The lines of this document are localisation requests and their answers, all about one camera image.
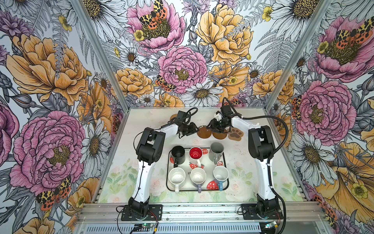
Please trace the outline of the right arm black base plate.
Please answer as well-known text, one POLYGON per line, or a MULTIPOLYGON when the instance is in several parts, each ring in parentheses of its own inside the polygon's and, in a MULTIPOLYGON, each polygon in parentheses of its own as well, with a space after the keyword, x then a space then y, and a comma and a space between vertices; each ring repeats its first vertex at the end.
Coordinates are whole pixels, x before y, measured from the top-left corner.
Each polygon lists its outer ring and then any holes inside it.
POLYGON ((283 219, 283 212, 279 205, 264 205, 262 203, 257 204, 243 204, 240 208, 243 219, 283 219))

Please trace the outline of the scratched dark brown wooden coaster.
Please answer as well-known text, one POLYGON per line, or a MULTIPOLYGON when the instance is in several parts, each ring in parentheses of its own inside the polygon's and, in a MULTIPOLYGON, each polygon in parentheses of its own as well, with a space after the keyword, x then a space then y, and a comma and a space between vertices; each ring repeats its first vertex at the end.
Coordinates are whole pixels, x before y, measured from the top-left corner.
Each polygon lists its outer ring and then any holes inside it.
POLYGON ((212 131, 208 129, 205 125, 199 127, 199 131, 197 132, 198 137, 202 139, 207 139, 212 135, 212 131))

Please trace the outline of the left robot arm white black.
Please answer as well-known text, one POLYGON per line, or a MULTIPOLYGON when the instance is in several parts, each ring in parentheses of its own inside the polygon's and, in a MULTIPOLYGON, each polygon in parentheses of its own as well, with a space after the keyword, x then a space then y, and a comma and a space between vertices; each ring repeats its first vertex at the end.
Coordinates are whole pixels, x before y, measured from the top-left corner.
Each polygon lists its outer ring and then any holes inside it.
POLYGON ((199 131, 191 117, 198 112, 197 107, 187 112, 179 111, 177 116, 157 129, 146 127, 140 134, 137 146, 134 146, 138 159, 138 176, 135 190, 127 205, 127 213, 137 219, 145 219, 151 212, 150 184, 154 166, 162 156, 165 139, 178 135, 180 138, 199 131))

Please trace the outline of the plain brown wooden coaster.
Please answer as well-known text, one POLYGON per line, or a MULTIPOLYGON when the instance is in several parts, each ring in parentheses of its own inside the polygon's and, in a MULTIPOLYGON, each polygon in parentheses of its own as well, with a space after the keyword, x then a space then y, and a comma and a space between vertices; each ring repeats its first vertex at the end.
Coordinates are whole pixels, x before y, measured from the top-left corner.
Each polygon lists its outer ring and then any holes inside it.
POLYGON ((222 140, 222 139, 225 139, 227 137, 227 133, 217 133, 217 132, 212 132, 212 135, 218 139, 218 140, 222 140))

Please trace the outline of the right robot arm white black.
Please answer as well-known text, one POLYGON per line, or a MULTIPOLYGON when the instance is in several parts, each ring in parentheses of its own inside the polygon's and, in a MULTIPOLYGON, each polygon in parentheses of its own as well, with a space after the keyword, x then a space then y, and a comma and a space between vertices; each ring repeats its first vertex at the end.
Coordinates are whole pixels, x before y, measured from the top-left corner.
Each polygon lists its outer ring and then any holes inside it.
POLYGON ((245 118, 230 105, 222 105, 214 115, 207 128, 216 133, 223 133, 227 128, 237 128, 248 136, 248 151, 255 160, 259 179, 257 193, 256 214, 261 218, 268 218, 280 208, 279 195, 274 190, 272 160, 281 146, 276 147, 271 128, 260 125, 254 120, 274 119, 275 116, 257 116, 245 118))

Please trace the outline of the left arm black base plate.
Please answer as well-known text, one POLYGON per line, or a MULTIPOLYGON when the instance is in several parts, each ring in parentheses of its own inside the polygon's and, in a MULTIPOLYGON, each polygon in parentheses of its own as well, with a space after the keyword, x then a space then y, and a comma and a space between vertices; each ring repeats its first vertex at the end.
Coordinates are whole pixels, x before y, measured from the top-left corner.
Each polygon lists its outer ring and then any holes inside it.
POLYGON ((121 221, 160 221, 162 212, 163 205, 126 206, 120 212, 120 219, 121 221))

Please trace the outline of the cork paw print coaster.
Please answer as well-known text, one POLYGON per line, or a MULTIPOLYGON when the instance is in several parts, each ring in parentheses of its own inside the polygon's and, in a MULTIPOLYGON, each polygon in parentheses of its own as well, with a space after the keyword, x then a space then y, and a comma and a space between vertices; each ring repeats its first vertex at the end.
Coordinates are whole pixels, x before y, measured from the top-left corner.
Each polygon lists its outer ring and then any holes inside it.
POLYGON ((241 141, 243 136, 244 133, 240 129, 235 127, 232 127, 230 132, 228 133, 228 138, 234 141, 241 141))

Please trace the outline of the round woven rattan coaster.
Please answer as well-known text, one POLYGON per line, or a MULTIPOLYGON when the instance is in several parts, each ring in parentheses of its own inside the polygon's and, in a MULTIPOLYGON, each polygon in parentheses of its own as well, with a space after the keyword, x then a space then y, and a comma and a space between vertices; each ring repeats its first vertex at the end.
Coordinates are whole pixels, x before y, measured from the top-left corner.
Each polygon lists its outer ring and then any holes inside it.
POLYGON ((177 114, 174 114, 174 115, 172 115, 171 117, 170 117, 170 121, 173 121, 173 120, 175 120, 177 118, 177 114))

